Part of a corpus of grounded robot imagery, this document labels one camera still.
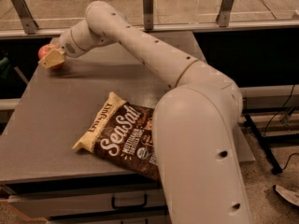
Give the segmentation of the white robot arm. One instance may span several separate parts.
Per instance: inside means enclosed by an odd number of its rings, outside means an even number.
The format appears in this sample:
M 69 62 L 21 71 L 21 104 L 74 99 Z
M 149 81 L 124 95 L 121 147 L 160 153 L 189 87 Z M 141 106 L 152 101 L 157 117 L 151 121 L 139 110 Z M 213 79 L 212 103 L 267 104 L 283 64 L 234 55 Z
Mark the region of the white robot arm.
M 243 99 L 235 82 L 209 64 L 131 26 L 103 1 L 60 35 L 39 63 L 119 43 L 169 87 L 155 107 L 152 134 L 172 224 L 253 224 L 235 151 Z

